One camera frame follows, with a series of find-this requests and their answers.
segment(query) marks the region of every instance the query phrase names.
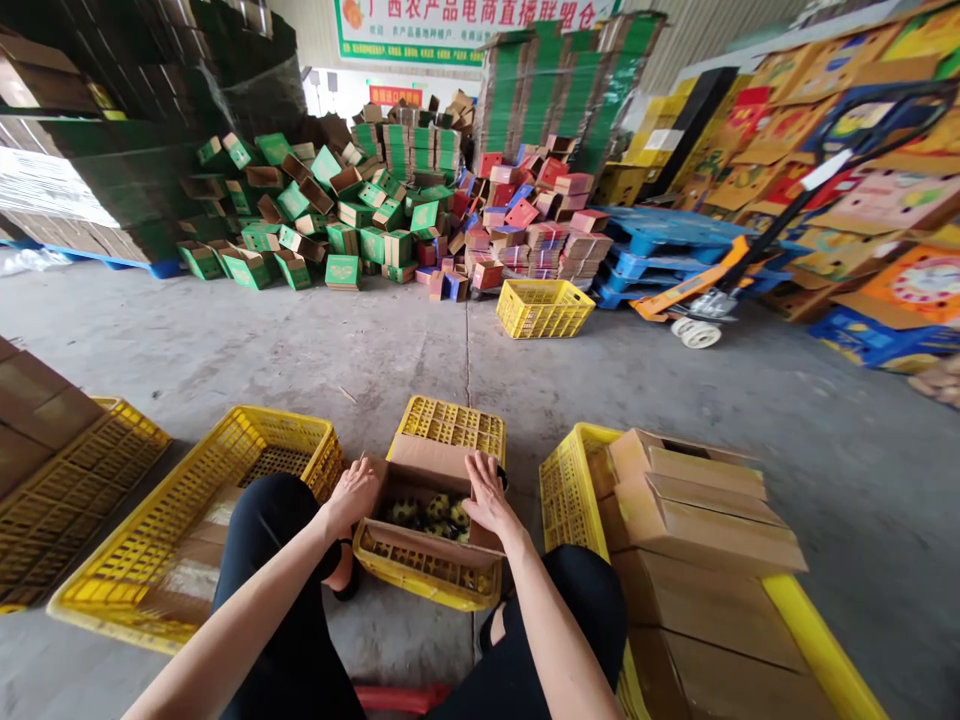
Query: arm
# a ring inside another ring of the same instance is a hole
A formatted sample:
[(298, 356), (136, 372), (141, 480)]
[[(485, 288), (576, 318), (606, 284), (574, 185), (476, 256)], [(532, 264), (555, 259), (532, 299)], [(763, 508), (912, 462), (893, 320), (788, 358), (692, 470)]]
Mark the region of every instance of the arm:
[(496, 459), (478, 452), (467, 458), (467, 471), (476, 501), (464, 500), (463, 507), (473, 520), (497, 534), (506, 551), (550, 716), (557, 720), (622, 718), (593, 650), (503, 496)]
[(203, 624), (124, 718), (219, 717), (324, 553), (376, 492), (367, 460), (354, 462), (310, 523)]

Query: red sign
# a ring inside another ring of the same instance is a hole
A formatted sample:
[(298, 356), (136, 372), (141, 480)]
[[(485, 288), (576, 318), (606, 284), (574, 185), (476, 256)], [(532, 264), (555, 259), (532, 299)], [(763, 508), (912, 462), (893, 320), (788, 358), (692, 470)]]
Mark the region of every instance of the red sign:
[(401, 100), (407, 105), (420, 107), (423, 104), (423, 90), (413, 88), (391, 88), (383, 85), (370, 86), (370, 102), (375, 105), (396, 105)]

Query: pallet jack handle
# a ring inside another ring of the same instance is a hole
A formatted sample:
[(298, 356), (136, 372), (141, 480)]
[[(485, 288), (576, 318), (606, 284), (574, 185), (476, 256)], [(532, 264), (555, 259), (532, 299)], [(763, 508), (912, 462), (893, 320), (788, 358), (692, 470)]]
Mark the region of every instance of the pallet jack handle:
[[(766, 257), (767, 250), (776, 242), (780, 233), (803, 211), (807, 203), (817, 194), (820, 186), (831, 177), (852, 170), (871, 160), (876, 160), (881, 155), (886, 155), (897, 148), (903, 147), (929, 132), (956, 101), (957, 82), (957, 80), (936, 80), (911, 83), (907, 87), (876, 90), (844, 103), (834, 115), (833, 122), (821, 127), (813, 138), (816, 166), (809, 175), (800, 181), (803, 183), (804, 190), (793, 199), (793, 202), (782, 213), (773, 219), (773, 222), (763, 233), (750, 242), (750, 249), (747, 253), (717, 282), (715, 287), (724, 293), (734, 292), (750, 266)], [(912, 107), (929, 106), (928, 100), (932, 100), (936, 104), (933, 105), (924, 121), (908, 132), (900, 134), (899, 131), (894, 131), (891, 134), (877, 127), (883, 116), (895, 114)], [(825, 147), (827, 139), (840, 121), (857, 108), (881, 113), (880, 118), (872, 124), (865, 124), (854, 131), (845, 143), (845, 147), (838, 149), (836, 154), (828, 160)]]

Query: person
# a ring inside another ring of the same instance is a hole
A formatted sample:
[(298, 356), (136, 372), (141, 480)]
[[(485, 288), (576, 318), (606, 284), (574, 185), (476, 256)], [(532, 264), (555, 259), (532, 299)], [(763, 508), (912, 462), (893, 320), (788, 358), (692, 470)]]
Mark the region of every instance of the person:
[[(499, 537), (515, 593), (481, 628), (480, 661), (428, 717), (622, 718), (614, 690), (627, 613), (616, 574), (586, 548), (541, 558), (504, 497), (496, 459), (476, 452), (466, 465), (475, 499), (464, 509)], [(319, 507), (293, 475), (251, 484), (230, 520), (213, 614), (124, 717), (363, 718), (320, 588), (339, 574), (331, 587), (341, 598), (355, 592), (359, 566), (342, 538), (377, 492), (366, 459)]]

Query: woman's left hand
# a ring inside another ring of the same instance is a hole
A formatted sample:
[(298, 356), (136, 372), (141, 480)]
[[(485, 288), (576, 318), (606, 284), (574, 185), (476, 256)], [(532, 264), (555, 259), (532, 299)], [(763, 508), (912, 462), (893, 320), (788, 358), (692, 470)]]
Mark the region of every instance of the woman's left hand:
[(349, 530), (361, 518), (373, 512), (380, 482), (369, 458), (354, 460), (343, 471), (330, 499), (320, 508), (327, 520), (339, 530)]

